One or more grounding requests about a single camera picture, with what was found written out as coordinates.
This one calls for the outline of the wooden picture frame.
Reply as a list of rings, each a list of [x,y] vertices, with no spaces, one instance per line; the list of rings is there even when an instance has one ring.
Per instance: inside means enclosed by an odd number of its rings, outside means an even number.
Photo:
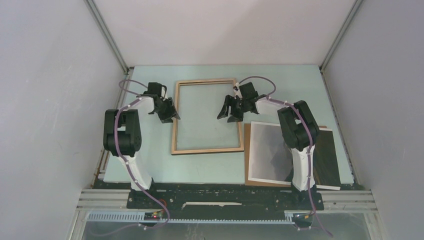
[[[180,80],[175,85],[179,119],[172,127],[171,154],[196,155],[244,151],[242,125],[218,119],[235,78]]]

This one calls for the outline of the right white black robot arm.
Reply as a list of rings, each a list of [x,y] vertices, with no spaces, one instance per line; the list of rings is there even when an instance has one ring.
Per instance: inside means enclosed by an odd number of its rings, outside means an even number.
[[[291,194],[291,204],[304,209],[311,202],[310,191],[315,186],[313,154],[320,128],[304,100],[295,103],[260,95],[251,82],[236,83],[234,95],[226,95],[217,119],[242,122],[245,113],[277,116],[283,140],[293,155],[292,185],[297,191]]]

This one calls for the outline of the corner aluminium post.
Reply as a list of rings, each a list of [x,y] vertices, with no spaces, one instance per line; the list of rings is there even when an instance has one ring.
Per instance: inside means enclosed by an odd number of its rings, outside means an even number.
[[[109,46],[112,53],[114,54],[114,57],[118,61],[120,68],[122,69],[124,74],[128,74],[130,68],[127,65],[127,63],[125,62],[123,55],[122,55],[121,51],[119,50],[119,47],[118,47],[111,31],[109,30],[107,23],[106,23],[105,19],[103,18],[101,11],[100,11],[99,7],[97,6],[96,2],[94,0],[84,0],[84,3],[86,4],[88,10],[90,11],[94,21],[96,22],[96,24],[97,24],[97,26],[100,30],[100,33],[103,35],[107,45]]]
[[[319,66],[321,73],[324,73],[326,71],[326,68],[328,67],[336,50],[338,49],[340,43],[342,42],[344,36],[346,35],[349,27],[351,26],[352,22],[355,19],[355,16],[357,15],[358,11],[360,10],[364,2],[365,2],[364,0],[355,0],[353,2],[352,7],[350,8],[345,20],[343,21],[339,31],[337,32],[336,37],[333,40],[329,50],[327,51],[321,65]]]

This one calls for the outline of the left corner aluminium post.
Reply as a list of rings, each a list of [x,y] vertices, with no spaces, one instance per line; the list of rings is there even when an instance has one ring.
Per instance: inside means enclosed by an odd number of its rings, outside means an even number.
[[[114,57],[118,61],[120,68],[122,69],[124,74],[128,74],[130,68],[127,65],[127,63],[125,62],[123,55],[122,55],[121,51],[119,50],[119,47],[118,47],[111,31],[109,30],[107,23],[106,23],[105,19],[103,18],[101,11],[100,11],[99,7],[97,6],[96,2],[94,0],[84,0],[84,3],[86,4],[88,10],[90,11],[94,21],[96,22],[96,24],[97,24],[97,26],[100,30],[100,33],[103,35],[107,45],[109,46],[112,53],[114,54]]]

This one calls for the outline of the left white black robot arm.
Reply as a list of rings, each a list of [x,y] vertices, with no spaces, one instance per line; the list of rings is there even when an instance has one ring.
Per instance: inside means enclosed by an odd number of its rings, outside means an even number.
[[[137,152],[142,146],[141,118],[139,113],[157,115],[163,124],[173,123],[180,116],[174,100],[168,96],[168,88],[159,82],[143,84],[146,91],[136,93],[135,99],[118,109],[108,109],[104,114],[103,147],[119,158],[130,177],[131,188],[142,191],[138,201],[145,208],[153,208],[158,194],[149,188],[154,180],[142,166]]]

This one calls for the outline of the aluminium frame rails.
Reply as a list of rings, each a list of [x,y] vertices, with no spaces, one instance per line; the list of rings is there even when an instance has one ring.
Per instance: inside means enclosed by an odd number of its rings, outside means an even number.
[[[378,208],[370,190],[319,190],[324,210],[322,213],[376,214]],[[84,189],[77,203],[79,211],[128,212],[129,190]]]

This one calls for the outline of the right corner aluminium post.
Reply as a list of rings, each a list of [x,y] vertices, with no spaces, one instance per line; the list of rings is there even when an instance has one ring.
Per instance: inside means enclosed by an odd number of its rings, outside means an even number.
[[[357,15],[358,11],[360,10],[364,2],[365,2],[364,0],[355,0],[353,2],[352,7],[350,8],[345,20],[343,21],[339,31],[337,32],[336,37],[333,40],[329,50],[327,51],[321,65],[319,66],[321,73],[324,73],[326,71],[326,68],[328,67],[336,50],[338,49],[340,43],[342,42],[344,36],[346,35],[349,27],[351,26],[352,22],[355,19],[355,16]]]

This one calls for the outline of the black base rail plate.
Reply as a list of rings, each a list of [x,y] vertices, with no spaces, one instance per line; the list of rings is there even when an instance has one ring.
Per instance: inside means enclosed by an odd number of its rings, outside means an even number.
[[[154,183],[130,190],[127,209],[159,210],[170,219],[280,220],[287,211],[324,210],[322,195],[289,187],[243,184]]]

